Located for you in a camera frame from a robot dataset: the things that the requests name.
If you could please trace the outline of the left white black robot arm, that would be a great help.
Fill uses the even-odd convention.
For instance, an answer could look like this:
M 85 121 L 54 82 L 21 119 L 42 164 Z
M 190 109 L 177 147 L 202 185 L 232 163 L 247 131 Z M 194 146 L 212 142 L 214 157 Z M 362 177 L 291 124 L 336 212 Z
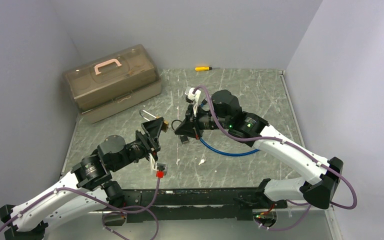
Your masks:
M 19 205 L 0 208 L 0 234 L 7 240 L 41 240 L 57 226 L 89 212 L 109 208 L 123 216 L 149 212 L 151 205 L 129 205 L 112 174 L 146 159 L 160 180 L 165 169 L 157 166 L 159 137 L 167 130 L 164 118 L 142 123 L 132 142 L 110 135 L 72 167 L 54 185 Z

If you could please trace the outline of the aluminium frame rail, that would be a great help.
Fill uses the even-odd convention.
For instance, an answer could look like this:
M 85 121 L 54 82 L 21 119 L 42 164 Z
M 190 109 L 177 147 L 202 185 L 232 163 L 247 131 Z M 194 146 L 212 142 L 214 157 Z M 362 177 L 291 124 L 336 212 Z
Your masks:
M 244 112 L 265 119 L 277 131 L 306 150 L 330 160 L 336 153 L 318 150 L 304 143 L 298 122 L 282 76 L 272 69 L 218 69 L 194 73 L 191 70 L 164 70 L 163 91 L 147 109 L 163 115 L 169 121 L 184 119 L 188 104 L 183 91 L 201 89 L 201 98 L 227 90 L 238 98 Z M 254 150 L 237 142 L 222 131 L 204 130 L 202 138 L 213 148 L 226 153 L 246 153 Z M 190 138 L 181 144 L 172 132 L 160 135 L 159 161 L 168 166 L 167 175 L 159 189 L 238 188 L 256 187 L 265 179 L 288 180 L 300 177 L 291 167 L 274 156 L 259 150 L 251 155 L 231 157 L 215 153 L 199 139 Z M 151 176 L 147 161 L 131 164 L 113 174 L 123 189 L 154 189 L 156 179 Z M 132 214 L 128 223 L 157 219 L 151 211 Z

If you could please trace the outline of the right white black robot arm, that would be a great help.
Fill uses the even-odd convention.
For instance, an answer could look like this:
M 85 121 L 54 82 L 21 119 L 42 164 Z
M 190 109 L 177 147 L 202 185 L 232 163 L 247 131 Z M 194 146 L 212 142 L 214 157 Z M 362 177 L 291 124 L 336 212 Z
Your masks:
M 209 109 L 204 110 L 199 105 L 201 91 L 191 87 L 185 92 L 188 107 L 184 120 L 174 130 L 176 135 L 199 140 L 205 130 L 220 130 L 234 141 L 274 156 L 300 175 L 284 180 L 264 179 L 255 194 L 260 207 L 290 200 L 327 209 L 333 203 L 341 181 L 340 159 L 327 159 L 296 144 L 262 117 L 243 111 L 238 98 L 228 90 L 219 90 L 205 100 Z

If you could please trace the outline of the brass padlock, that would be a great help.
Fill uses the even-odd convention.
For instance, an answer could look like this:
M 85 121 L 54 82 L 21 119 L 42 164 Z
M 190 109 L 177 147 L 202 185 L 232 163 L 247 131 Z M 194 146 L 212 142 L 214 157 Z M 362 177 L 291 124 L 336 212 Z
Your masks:
M 141 109 L 141 110 L 139 111 L 139 115 L 140 115 L 143 119 L 145 119 L 145 120 L 147 120 L 147 121 L 151 121 L 150 118 L 152 118 L 153 120 L 156 120 L 156 119 L 160 118 L 160 116 L 154 115 L 154 114 L 152 114 L 152 113 L 150 113 L 150 112 L 148 112 L 148 111 L 146 111 L 146 110 L 144 110 L 144 109 Z M 161 130 L 162 130 L 163 132 L 165 132 L 165 133 L 169 130 L 169 122 L 168 122 L 168 121 L 166 121 L 166 120 L 163 120 L 163 121 L 162 121 L 162 128 L 161 128 Z

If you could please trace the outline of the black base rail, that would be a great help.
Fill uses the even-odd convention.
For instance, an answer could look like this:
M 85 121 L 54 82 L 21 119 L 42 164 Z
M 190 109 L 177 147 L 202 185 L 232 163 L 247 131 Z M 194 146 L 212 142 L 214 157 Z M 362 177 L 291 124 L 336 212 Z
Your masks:
M 236 219 L 251 221 L 261 212 L 285 209 L 286 200 L 272 201 L 258 187 L 121 189 L 103 188 L 104 200 L 115 207 L 145 207 L 152 202 L 158 220 Z

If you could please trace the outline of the yellow handled screwdriver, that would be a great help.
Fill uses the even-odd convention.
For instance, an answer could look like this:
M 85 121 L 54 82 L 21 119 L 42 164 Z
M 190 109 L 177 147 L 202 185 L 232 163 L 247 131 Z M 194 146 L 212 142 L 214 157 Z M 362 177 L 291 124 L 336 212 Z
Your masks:
M 212 70 L 213 68 L 210 67 L 210 66 L 198 66 L 198 67 L 195 67 L 194 70 L 196 72 L 204 72 L 204 71 L 210 71 Z

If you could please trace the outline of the blue cable lock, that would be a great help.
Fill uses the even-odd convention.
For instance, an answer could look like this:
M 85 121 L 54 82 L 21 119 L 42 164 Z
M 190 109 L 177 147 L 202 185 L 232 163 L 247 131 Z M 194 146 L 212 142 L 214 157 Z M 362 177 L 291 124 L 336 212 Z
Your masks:
M 201 137 L 199 140 L 200 140 L 200 142 L 201 142 L 206 148 L 208 148 L 209 150 L 213 151 L 214 153 L 217 153 L 217 154 L 220 154 L 220 155 L 223 155 L 223 156 L 228 156 L 228 157 L 243 157 L 243 156 L 249 156 L 249 155 L 252 155 L 252 154 L 255 154 L 255 153 L 259 152 L 258 149 L 253 149 L 253 150 L 248 151 L 248 152 L 242 152 L 242 153 L 229 153 L 229 152 L 224 152 L 224 151 L 215 149 L 214 147 L 212 147 L 212 146 L 210 146 L 208 143 L 206 143 L 205 140 L 204 140 L 202 137 Z

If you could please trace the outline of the small black cable lock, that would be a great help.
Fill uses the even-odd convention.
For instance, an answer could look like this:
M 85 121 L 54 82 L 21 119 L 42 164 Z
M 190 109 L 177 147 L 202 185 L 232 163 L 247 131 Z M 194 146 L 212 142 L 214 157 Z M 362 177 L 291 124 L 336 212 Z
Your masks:
M 171 122 L 171 124 L 170 124 L 171 129 L 172 129 L 173 132 L 175 131 L 174 123 L 176 123 L 176 122 L 182 123 L 181 120 L 179 120 L 179 119 L 174 119 L 174 120 Z M 185 136 L 185 135 L 179 135 L 179 134 L 178 134 L 177 136 L 178 136 L 178 138 L 179 138 L 179 140 L 180 140 L 180 142 L 181 142 L 182 144 L 186 144 L 186 143 L 189 142 L 189 138 L 188 138 L 187 136 Z

